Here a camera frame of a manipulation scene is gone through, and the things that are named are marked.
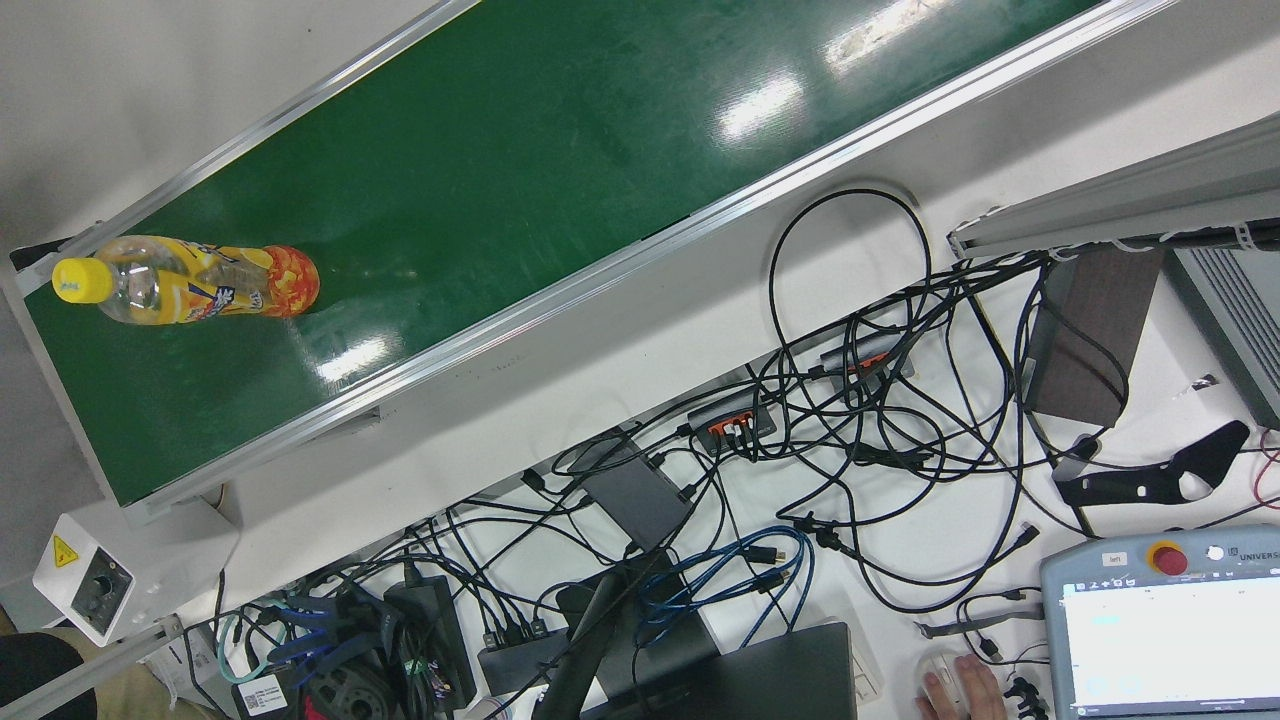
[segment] yellow bottle cap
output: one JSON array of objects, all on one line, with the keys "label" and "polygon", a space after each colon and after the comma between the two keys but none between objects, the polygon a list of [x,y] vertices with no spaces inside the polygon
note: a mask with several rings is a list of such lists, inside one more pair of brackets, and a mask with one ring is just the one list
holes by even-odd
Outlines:
[{"label": "yellow bottle cap", "polygon": [[54,292],[67,302],[96,305],[115,291],[111,266],[97,258],[70,258],[54,265]]}]

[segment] orange juice bottle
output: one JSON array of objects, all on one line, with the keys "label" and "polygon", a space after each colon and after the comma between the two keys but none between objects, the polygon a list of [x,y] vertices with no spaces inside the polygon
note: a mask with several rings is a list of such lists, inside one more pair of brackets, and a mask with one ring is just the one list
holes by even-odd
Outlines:
[{"label": "orange juice bottle", "polygon": [[136,325],[216,315],[292,318],[320,293],[311,260],[293,247],[229,247],[145,234],[118,237],[92,258],[54,265],[54,292]]}]

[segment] bottle label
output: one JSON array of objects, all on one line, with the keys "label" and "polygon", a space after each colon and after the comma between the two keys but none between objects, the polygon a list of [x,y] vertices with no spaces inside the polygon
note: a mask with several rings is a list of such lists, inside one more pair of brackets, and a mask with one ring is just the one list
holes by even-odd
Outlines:
[{"label": "bottle label", "polygon": [[[152,236],[152,240],[180,258],[187,270],[157,272],[164,296],[160,323],[195,323],[215,315],[247,313],[292,318],[306,311],[320,292],[320,275],[315,264],[292,247],[232,247],[160,236]],[[266,270],[264,290],[214,286],[195,279],[218,265],[242,263]]]},{"label": "bottle label", "polygon": [[159,270],[156,279],[165,297],[161,323],[195,323],[214,315],[262,311],[262,293],[259,291],[237,292],[234,287],[197,282],[169,270]]}]

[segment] screen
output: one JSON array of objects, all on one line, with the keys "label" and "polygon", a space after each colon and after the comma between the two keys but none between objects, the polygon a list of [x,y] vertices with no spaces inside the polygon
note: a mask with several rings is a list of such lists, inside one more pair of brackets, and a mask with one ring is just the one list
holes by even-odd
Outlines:
[{"label": "screen", "polygon": [[1064,587],[1071,714],[1280,708],[1280,577],[1157,583]]}]

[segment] blue cable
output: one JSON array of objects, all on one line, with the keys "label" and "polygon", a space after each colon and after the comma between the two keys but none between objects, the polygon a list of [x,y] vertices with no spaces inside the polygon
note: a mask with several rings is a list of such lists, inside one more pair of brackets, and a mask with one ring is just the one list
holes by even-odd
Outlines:
[{"label": "blue cable", "polygon": [[[796,543],[796,552],[792,553],[792,556],[787,559],[785,562],[782,562],[781,565],[774,565],[772,568],[768,568],[745,580],[737,582],[707,597],[703,598],[698,597],[699,592],[701,592],[708,584],[710,584],[710,582],[717,577],[717,574],[719,574],[719,571],[723,570],[730,562],[732,562],[736,559],[744,557],[745,552],[749,548],[756,547],[756,543],[759,541],[765,538],[778,538],[778,537],[790,538]],[[694,568],[698,568],[699,565],[707,562],[709,562],[710,565],[687,583],[681,583],[682,587],[676,593],[672,593],[668,597],[657,597],[657,598],[654,597],[654,593],[658,592],[659,585],[666,580],[668,580],[671,577],[685,573],[686,570],[692,570]],[[686,618],[692,612],[696,612],[699,609],[707,607],[708,605],[714,605],[717,602],[723,602],[726,600],[731,600],[735,597],[742,597],[745,594],[750,594],[753,592],[756,592],[756,589],[760,587],[762,583],[773,582],[776,578],[782,578],[781,583],[777,587],[772,588],[771,591],[767,591],[769,592],[769,596],[773,600],[771,605],[773,605],[777,602],[778,597],[785,594],[788,589],[791,589],[792,585],[795,585],[801,566],[804,566],[805,580],[801,585],[800,597],[796,601],[795,610],[792,611],[790,618],[786,618],[786,614],[783,614],[783,618],[786,618],[787,620],[787,632],[791,632],[795,629],[796,618],[799,616],[800,610],[804,607],[804,602],[809,597],[809,589],[813,585],[813,565],[814,565],[813,542],[809,539],[808,536],[788,525],[774,525],[771,528],[764,528],[763,530],[751,533],[723,547],[691,555],[681,560],[676,565],[673,565],[671,569],[655,573],[653,577],[646,579],[640,585],[639,601],[640,606],[643,607],[643,618],[640,621],[640,626],[636,629],[637,644],[640,647],[649,647],[662,641],[681,619]],[[771,610],[772,607],[767,607],[764,612],[760,614],[760,618],[751,626],[751,630],[746,634],[746,638],[742,639],[742,644],[740,647],[746,647],[748,643],[751,642],[751,638],[755,637],[755,633],[760,629],[760,625],[764,624],[764,620],[765,618],[768,618]],[[649,628],[659,628],[659,630],[653,638],[645,642],[640,642],[641,632]]]},{"label": "blue cable", "polygon": [[[278,600],[268,600],[266,602],[268,605],[276,609],[284,607],[284,603]],[[214,643],[214,657],[218,659],[218,673],[223,676],[224,680],[227,680],[233,685],[247,683],[250,680],[256,680],[262,674],[262,671],[266,670],[271,664],[266,660],[262,660],[257,664],[257,667],[250,670],[247,675],[236,675],[236,673],[232,671],[230,664],[227,661],[227,652],[224,651],[224,644],[227,643],[227,633],[228,630],[230,630],[230,626],[232,623],[229,620],[224,623],[223,626],[219,628],[218,637],[215,638],[216,642]],[[279,644],[284,642],[284,635],[287,633],[288,633],[288,626],[284,623],[280,623],[280,630],[275,635],[275,643]],[[252,635],[253,633],[250,632],[248,637],[244,638],[244,642],[252,642]]]}]

